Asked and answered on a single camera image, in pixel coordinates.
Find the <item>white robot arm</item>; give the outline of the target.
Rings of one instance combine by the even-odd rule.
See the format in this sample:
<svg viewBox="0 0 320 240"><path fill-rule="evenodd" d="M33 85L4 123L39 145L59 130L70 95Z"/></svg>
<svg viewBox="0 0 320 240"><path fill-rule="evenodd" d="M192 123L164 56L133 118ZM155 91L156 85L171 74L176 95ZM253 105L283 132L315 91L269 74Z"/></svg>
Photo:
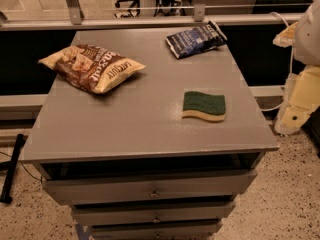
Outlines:
<svg viewBox="0 0 320 240"><path fill-rule="evenodd" d="M293 134L320 107L320 0L314 0L298 22L276 35L273 43L292 47L295 60L305 65L299 74L290 73L285 82L275 131Z"/></svg>

